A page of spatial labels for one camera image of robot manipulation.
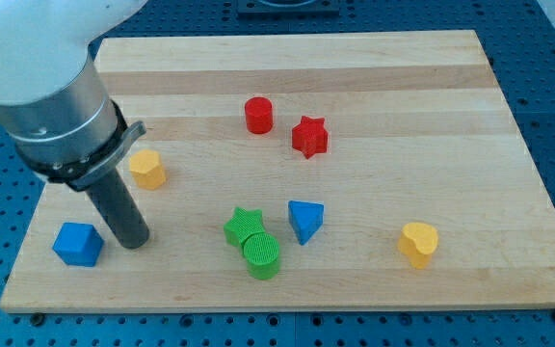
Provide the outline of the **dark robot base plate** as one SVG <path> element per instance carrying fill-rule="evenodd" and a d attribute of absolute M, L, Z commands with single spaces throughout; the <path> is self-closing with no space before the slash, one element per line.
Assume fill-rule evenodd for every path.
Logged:
<path fill-rule="evenodd" d="M 239 16 L 290 15 L 290 14 L 338 14 L 339 0 L 236 0 Z"/>

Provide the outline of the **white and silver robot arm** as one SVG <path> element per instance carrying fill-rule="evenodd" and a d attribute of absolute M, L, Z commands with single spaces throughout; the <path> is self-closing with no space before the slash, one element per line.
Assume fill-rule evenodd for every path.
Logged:
<path fill-rule="evenodd" d="M 49 181 L 76 191 L 119 183 L 116 165 L 145 129 L 126 124 L 89 45 L 145 3 L 0 1 L 0 124 Z"/>

